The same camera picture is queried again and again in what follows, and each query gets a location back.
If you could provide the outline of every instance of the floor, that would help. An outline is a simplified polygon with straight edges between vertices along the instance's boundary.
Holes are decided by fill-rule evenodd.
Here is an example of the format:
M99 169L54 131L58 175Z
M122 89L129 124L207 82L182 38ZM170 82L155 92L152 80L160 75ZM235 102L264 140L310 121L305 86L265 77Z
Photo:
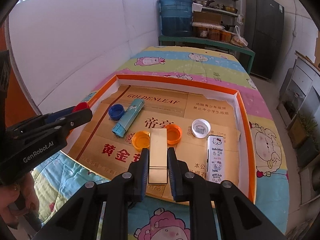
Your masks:
M268 106L268 109L273 117L278 133L280 135L282 146L284 148L289 175L290 204L286 231L289 232L291 229L293 229L305 220L305 216L307 213L307 206L299 208L301 190L296 154L295 150L292 148L292 144L288 136L287 130L285 129L284 122L282 121L282 118L278 110L276 109L279 103L278 89L275 87L272 81L266 81L253 75L251 76L251 79L257 86L259 92L261 93L264 101Z

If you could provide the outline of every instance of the blue cylindrical container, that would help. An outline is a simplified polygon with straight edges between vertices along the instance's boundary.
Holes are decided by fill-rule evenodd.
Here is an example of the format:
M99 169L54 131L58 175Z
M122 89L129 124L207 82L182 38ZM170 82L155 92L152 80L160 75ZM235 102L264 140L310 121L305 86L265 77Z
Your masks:
M159 0L162 34L171 37L192 36L192 0Z
M124 108L121 104L116 104L110 107L108 114L113 121L118 121L124 115Z

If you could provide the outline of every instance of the gold rectangular box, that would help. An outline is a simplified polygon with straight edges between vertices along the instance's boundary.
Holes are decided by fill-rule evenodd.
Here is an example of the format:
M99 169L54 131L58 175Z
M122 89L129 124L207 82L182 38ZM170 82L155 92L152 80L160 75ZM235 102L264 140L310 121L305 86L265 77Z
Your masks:
M167 129L151 128L149 177L150 184L167 184Z

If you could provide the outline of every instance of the screw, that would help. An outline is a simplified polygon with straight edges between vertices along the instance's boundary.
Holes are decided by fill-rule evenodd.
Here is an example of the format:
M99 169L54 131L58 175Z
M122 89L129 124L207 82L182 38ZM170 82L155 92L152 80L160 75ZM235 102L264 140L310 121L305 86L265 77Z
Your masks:
M225 180L224 182L222 182L222 186L226 188L231 188L232 183L228 180Z
M130 172L125 172L124 174L122 174L122 178L124 179L130 179L132 176L132 174Z
M186 178L188 179L192 179L195 176L195 174L191 171L188 171L184 174L184 176L186 176Z
M94 186L94 182L93 181L88 181L84 185L85 185L86 188L92 188Z

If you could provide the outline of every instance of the white wall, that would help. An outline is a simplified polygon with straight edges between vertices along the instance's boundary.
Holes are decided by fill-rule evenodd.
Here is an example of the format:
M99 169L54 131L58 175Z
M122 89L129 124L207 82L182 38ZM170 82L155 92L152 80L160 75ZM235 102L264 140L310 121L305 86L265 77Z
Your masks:
M13 55L43 113L77 104L158 45L158 0L20 0L9 15Z
M294 30L295 4L294 0L275 1L284 6L284 31L282 44L276 68L272 77L272 81L278 90L280 90L288 69L293 67L296 59L296 56L294 55L296 50L303 55L307 55L314 62L316 58L314 55L316 38L318 37L318 29L303 5L299 2L299 0L295 0L297 7L295 31L297 36L294 38L292 48L285 59L293 38L292 32ZM243 14L245 15L245 0L243 0Z

